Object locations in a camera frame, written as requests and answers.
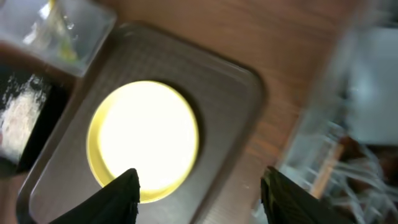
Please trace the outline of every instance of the yellow plate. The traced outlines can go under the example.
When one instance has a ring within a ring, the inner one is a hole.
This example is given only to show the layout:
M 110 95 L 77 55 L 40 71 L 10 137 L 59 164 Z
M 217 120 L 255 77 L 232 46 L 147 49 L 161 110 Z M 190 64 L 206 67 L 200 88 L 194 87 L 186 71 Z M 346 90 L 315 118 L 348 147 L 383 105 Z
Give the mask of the yellow plate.
M 184 97 L 159 82 L 140 81 L 112 92 L 96 110 L 87 135 L 87 158 L 104 187 L 137 169 L 141 203 L 177 189 L 198 152 L 198 126 Z

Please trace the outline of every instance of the wooden table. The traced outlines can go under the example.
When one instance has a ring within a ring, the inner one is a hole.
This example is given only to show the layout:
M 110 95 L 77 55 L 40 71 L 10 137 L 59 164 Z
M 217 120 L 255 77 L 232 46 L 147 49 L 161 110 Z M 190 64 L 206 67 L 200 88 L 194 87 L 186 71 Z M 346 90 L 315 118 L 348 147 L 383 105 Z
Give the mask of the wooden table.
M 260 176 L 281 157 L 310 87 L 360 0 L 101 0 L 119 22 L 146 21 L 254 68 L 268 91 L 245 153 L 205 223 L 247 223 Z

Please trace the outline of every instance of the yellow rim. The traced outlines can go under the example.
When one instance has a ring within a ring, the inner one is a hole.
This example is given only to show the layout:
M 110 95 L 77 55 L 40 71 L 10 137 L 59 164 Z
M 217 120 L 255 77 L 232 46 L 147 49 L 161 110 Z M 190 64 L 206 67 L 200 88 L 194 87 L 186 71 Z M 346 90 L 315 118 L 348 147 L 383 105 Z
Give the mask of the yellow rim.
M 192 170 L 192 167 L 195 163 L 195 159 L 198 154 L 198 143 L 199 143 L 199 136 L 198 136 L 198 125 L 197 121 L 195 119 L 195 115 L 192 111 L 192 108 L 188 104 L 188 102 L 185 100 L 185 98 L 176 90 L 174 90 L 172 87 L 165 85 L 163 83 L 159 82 L 153 82 L 153 81 L 139 81 L 139 82 L 133 82 L 129 83 L 127 85 L 124 85 L 117 90 L 114 90 L 110 95 L 108 95 L 105 100 L 100 104 L 100 106 L 97 108 L 95 111 L 95 114 L 93 118 L 91 119 L 90 126 L 88 128 L 88 135 L 86 139 L 86 152 L 87 152 L 87 158 L 88 158 L 88 163 L 91 169 L 91 172 L 93 173 L 95 179 L 98 181 L 100 186 L 104 187 L 108 183 L 110 183 L 112 180 L 114 180 L 116 177 L 114 177 L 110 171 L 108 170 L 105 161 L 101 155 L 101 149 L 100 145 L 98 142 L 98 136 L 100 133 L 101 126 L 103 124 L 103 121 L 107 115 L 107 112 L 109 111 L 110 107 L 114 104 L 115 100 L 123 93 L 123 91 L 127 88 L 132 88 L 134 85 L 140 84 L 140 83 L 156 83 L 157 85 L 161 85 L 163 87 L 166 87 L 170 91 L 172 91 L 178 98 L 181 100 L 181 102 L 185 105 L 186 109 L 190 113 L 190 117 L 192 119 L 192 124 L 193 124 L 193 132 L 194 132 L 194 142 L 195 142 L 195 148 L 193 149 L 193 156 L 190 161 L 190 165 L 186 169 L 186 171 L 181 175 L 181 177 L 175 181 L 172 185 L 167 186 L 166 188 L 163 189 L 157 189 L 157 190 L 141 190 L 140 196 L 141 196 L 141 203 L 149 203 L 149 202 L 155 202 L 157 200 L 160 200 L 168 195 L 170 195 L 174 190 L 176 190 L 182 182 L 187 178 L 189 175 L 190 171 Z

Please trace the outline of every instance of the clear plastic container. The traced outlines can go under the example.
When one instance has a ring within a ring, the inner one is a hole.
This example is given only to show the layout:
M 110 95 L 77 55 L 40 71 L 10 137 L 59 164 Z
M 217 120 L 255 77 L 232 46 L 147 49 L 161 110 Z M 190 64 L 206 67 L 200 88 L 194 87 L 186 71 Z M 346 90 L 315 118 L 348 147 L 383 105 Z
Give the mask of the clear plastic container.
M 116 21 L 84 0 L 0 0 L 0 41 L 82 77 Z

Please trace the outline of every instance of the transparent bin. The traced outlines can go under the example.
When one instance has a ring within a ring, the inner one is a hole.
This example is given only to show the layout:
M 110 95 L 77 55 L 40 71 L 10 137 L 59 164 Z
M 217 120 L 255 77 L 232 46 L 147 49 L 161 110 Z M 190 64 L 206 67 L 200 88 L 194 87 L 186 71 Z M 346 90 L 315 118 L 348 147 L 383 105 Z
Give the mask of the transparent bin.
M 0 42 L 82 77 L 116 21 L 85 0 L 0 0 Z

